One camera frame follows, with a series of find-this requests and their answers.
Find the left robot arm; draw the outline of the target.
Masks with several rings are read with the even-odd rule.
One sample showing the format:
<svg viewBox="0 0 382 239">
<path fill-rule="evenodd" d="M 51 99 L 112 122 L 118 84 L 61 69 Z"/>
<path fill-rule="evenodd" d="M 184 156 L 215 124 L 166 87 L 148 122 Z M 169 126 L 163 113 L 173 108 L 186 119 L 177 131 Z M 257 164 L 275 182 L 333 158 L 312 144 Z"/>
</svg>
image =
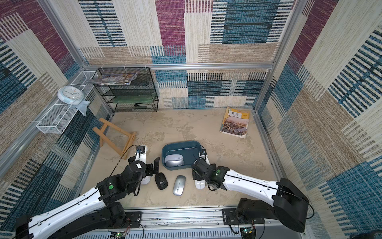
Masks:
<svg viewBox="0 0 382 239">
<path fill-rule="evenodd" d="M 143 179 L 158 174 L 157 157 L 152 164 L 135 160 L 120 174 L 107 177 L 82 196 L 49 212 L 17 219 L 16 239 L 70 239 L 101 227 L 120 227 L 126 214 L 119 200 L 137 196 Z"/>
</svg>

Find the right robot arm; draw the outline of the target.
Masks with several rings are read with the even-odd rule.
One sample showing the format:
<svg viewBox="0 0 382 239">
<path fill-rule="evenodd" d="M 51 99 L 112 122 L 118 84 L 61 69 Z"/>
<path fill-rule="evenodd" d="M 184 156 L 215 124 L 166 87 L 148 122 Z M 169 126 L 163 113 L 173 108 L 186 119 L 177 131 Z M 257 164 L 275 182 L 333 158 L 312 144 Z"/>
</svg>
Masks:
<svg viewBox="0 0 382 239">
<path fill-rule="evenodd" d="M 246 220 L 274 219 L 295 232 L 305 231 L 309 199 L 290 180 L 252 178 L 228 167 L 208 164 L 201 158 L 193 163 L 192 169 L 211 191 L 223 189 L 256 198 L 242 198 L 235 211 L 237 216 Z"/>
</svg>

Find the teal plastic storage box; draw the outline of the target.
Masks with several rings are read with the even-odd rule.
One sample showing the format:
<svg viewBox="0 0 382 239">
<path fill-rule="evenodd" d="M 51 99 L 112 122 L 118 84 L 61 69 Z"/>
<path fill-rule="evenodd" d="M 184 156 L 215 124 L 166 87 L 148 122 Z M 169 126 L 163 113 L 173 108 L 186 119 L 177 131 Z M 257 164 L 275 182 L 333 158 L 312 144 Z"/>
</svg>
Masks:
<svg viewBox="0 0 382 239">
<path fill-rule="evenodd" d="M 182 141 L 170 143 L 162 148 L 162 164 L 168 170 L 180 170 L 191 168 L 196 159 L 199 158 L 199 152 L 205 149 L 198 141 Z M 183 165 L 167 166 L 165 158 L 168 155 L 179 154 L 183 157 Z"/>
</svg>

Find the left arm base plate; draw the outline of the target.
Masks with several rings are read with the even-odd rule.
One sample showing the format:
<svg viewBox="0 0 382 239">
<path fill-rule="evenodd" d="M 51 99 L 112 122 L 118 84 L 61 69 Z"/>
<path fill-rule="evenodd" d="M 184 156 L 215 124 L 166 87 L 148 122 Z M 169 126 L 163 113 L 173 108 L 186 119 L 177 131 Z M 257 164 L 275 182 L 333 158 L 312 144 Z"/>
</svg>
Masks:
<svg viewBox="0 0 382 239">
<path fill-rule="evenodd" d="M 139 211 L 132 211 L 132 212 L 125 212 L 125 218 L 122 222 L 122 225 L 120 226 L 120 229 L 138 229 L 140 228 L 140 221 L 142 217 L 142 212 Z"/>
</svg>

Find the black mouse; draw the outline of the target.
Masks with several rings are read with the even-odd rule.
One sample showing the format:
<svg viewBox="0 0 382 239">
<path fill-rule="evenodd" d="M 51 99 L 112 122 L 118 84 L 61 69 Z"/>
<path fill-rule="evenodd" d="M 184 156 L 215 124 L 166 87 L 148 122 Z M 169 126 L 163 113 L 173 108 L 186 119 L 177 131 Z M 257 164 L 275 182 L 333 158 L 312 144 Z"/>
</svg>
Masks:
<svg viewBox="0 0 382 239">
<path fill-rule="evenodd" d="M 159 190 L 164 190 L 168 187 L 168 181 L 162 172 L 155 175 L 155 183 Z"/>
</svg>

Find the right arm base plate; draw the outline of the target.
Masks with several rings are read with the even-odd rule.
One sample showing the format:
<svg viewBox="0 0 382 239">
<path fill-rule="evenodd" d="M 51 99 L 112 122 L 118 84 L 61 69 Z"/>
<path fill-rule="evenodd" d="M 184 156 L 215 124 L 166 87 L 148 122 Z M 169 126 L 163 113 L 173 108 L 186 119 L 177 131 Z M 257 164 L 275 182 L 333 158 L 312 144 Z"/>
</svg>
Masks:
<svg viewBox="0 0 382 239">
<path fill-rule="evenodd" d="M 222 209 L 223 223 L 224 225 L 251 225 L 251 224 L 263 224 L 265 219 L 260 218 L 260 212 L 249 209 L 236 212 L 236 209 L 228 208 Z"/>
</svg>

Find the white rounded mouse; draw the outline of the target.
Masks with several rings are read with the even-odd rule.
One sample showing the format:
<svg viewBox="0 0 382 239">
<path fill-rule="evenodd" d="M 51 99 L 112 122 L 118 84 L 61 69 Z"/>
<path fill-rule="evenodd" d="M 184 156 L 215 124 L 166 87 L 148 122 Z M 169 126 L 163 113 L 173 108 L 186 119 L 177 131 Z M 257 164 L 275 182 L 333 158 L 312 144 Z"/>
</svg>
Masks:
<svg viewBox="0 0 382 239">
<path fill-rule="evenodd" d="M 195 187 L 197 189 L 204 189 L 206 187 L 206 181 L 205 180 L 195 180 Z"/>
</svg>

